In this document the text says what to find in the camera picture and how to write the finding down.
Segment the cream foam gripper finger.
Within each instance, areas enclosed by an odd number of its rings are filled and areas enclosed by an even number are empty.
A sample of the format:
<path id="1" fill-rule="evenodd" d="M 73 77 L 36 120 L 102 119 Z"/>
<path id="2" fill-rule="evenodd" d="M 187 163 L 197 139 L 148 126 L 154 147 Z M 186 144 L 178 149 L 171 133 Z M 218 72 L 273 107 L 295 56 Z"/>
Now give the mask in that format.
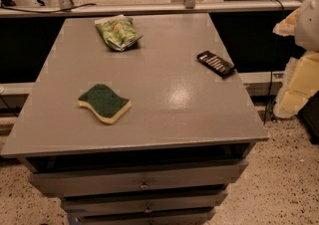
<path id="1" fill-rule="evenodd" d="M 273 33 L 293 36 L 305 50 L 300 59 L 289 59 L 273 108 L 277 117 L 290 118 L 319 91 L 319 11 L 298 8 L 277 23 Z"/>

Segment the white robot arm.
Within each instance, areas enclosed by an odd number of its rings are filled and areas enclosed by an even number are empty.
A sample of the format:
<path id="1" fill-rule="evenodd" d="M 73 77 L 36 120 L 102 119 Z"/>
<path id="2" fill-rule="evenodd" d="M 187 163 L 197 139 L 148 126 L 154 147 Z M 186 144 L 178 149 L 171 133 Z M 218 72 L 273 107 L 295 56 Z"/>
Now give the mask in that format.
<path id="1" fill-rule="evenodd" d="M 300 59 L 289 59 L 275 99 L 274 114 L 290 118 L 319 91 L 319 0 L 304 0 L 275 25 L 273 33 L 293 36 L 295 44 L 305 50 Z"/>

